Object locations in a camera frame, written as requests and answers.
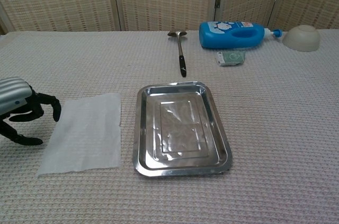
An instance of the metal tray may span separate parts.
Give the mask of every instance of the metal tray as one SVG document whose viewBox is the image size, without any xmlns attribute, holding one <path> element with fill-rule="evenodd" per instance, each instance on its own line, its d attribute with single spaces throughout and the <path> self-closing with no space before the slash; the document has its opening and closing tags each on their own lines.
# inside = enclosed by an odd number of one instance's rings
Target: metal tray
<svg viewBox="0 0 339 224">
<path fill-rule="evenodd" d="M 232 153 L 201 82 L 150 85 L 137 97 L 133 164 L 146 176 L 220 173 Z"/>
</svg>

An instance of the bottle label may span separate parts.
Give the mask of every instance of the bottle label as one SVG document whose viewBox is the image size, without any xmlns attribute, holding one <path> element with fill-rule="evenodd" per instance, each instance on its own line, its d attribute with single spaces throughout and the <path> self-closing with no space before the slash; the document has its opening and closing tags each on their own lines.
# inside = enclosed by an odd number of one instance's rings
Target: bottle label
<svg viewBox="0 0 339 224">
<path fill-rule="evenodd" d="M 210 31 L 217 34 L 224 34 L 227 31 L 241 27 L 253 27 L 253 24 L 249 22 L 211 21 L 207 24 Z"/>
</svg>

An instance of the table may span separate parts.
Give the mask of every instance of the table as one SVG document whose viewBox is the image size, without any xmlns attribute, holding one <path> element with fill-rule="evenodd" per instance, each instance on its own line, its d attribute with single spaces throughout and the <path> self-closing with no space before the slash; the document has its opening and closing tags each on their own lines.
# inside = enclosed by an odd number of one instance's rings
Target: table
<svg viewBox="0 0 339 224">
<path fill-rule="evenodd" d="M 339 30 L 320 49 L 270 40 L 245 63 L 219 67 L 198 32 L 13 32 L 0 39 L 0 78 L 20 76 L 66 100 L 121 94 L 121 167 L 36 177 L 53 131 L 42 118 L 16 123 L 44 140 L 0 137 L 1 223 L 339 223 Z M 212 91 L 233 153 L 229 172 L 146 178 L 133 169 L 136 96 L 150 84 L 197 80 Z"/>
</svg>

